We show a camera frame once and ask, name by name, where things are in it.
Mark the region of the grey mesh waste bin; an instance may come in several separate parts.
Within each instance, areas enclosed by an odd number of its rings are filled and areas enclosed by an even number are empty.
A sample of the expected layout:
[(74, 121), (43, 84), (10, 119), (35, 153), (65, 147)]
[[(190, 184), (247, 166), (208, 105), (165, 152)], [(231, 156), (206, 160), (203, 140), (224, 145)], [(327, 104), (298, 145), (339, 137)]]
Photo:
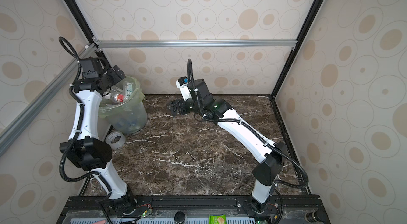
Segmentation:
[(118, 115), (113, 118), (105, 118), (105, 120), (123, 134), (133, 134), (146, 125), (147, 113), (145, 107), (143, 107), (137, 114), (132, 114), (127, 118), (124, 115)]

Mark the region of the clear bottle green label grey cap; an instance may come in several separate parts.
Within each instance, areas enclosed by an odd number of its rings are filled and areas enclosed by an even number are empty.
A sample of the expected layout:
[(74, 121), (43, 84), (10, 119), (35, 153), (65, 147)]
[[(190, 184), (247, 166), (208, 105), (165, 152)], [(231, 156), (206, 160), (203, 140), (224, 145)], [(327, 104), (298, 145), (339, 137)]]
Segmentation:
[(124, 83), (124, 98), (129, 100), (134, 92), (134, 85), (132, 82)]

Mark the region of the clear bottle green neck band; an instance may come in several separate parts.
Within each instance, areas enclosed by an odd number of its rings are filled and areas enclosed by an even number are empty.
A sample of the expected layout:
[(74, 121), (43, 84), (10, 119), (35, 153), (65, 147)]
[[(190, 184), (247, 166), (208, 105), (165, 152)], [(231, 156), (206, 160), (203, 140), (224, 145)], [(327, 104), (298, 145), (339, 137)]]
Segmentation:
[(105, 99), (113, 103), (123, 103), (125, 100), (121, 93), (109, 93), (105, 96)]

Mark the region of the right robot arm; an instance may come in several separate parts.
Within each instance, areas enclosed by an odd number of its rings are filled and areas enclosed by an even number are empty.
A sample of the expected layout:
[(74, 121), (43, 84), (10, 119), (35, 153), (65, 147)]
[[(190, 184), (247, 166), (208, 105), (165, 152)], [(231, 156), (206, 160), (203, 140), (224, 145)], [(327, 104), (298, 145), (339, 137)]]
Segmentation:
[(283, 167), (283, 156), (273, 150), (275, 142), (246, 123), (227, 101), (214, 98), (203, 79), (192, 83), (187, 77), (181, 77), (176, 81), (176, 87), (182, 98), (170, 102), (173, 116), (200, 114), (204, 121), (215, 123), (234, 136), (254, 156), (259, 164), (252, 172), (255, 178), (252, 198), (258, 205), (264, 205)]

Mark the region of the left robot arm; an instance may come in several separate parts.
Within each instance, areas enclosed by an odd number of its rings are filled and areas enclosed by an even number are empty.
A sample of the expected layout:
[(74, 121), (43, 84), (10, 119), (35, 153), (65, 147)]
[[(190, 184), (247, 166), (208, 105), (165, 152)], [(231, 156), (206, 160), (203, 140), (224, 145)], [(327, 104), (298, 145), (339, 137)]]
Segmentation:
[(59, 146), (60, 177), (69, 183), (94, 177), (107, 193), (109, 204), (123, 213), (136, 207), (128, 185), (112, 164), (112, 148), (98, 134), (98, 113), (103, 94), (125, 79), (117, 66), (104, 67), (99, 58), (78, 58), (78, 72), (69, 94), (76, 101), (74, 125), (69, 140)]

